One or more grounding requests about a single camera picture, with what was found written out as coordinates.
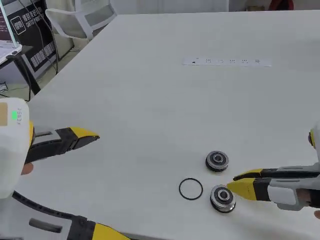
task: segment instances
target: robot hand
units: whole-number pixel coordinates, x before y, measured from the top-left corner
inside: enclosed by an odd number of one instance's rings
[[[34,161],[63,155],[99,139],[80,127],[34,127],[23,99],[0,99],[0,199],[14,191],[20,175],[33,170]]]
[[[311,129],[309,142],[318,157],[314,165],[250,170],[235,176],[228,189],[248,200],[274,202],[282,210],[320,209],[320,122]]]

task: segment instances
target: white chair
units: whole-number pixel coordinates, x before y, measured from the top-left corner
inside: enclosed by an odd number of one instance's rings
[[[49,8],[45,15],[61,36],[89,39],[93,31],[109,24],[116,13],[108,0],[74,0],[74,11]]]

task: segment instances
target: white wall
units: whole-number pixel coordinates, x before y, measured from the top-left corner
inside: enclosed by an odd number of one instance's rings
[[[250,6],[269,8],[271,0],[111,0],[118,14],[161,14],[243,11]],[[296,10],[320,9],[320,0],[293,0]]]
[[[230,0],[229,10],[243,11],[246,6],[264,6],[268,10],[271,0]],[[320,0],[293,0],[295,10],[320,9]]]
[[[229,0],[111,0],[118,14],[226,12]]]

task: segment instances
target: bearing inner ring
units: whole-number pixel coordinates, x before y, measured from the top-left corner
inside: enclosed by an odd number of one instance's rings
[[[230,199],[230,193],[226,190],[220,189],[217,195],[221,201],[228,201]]]
[[[215,154],[212,158],[213,158],[213,161],[217,163],[222,163],[224,161],[224,157],[221,156],[221,154],[219,153]]]

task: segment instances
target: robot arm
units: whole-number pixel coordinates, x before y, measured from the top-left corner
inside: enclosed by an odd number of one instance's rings
[[[320,122],[311,129],[308,139],[320,160]],[[282,210],[320,208],[320,162],[311,166],[250,170],[234,177],[227,187],[248,200],[274,202]],[[299,193],[303,191],[309,197],[301,198]]]
[[[24,164],[76,150],[97,139],[96,133],[79,127],[34,127],[24,100],[0,99],[1,239],[129,240],[109,226],[47,208],[14,191]]]

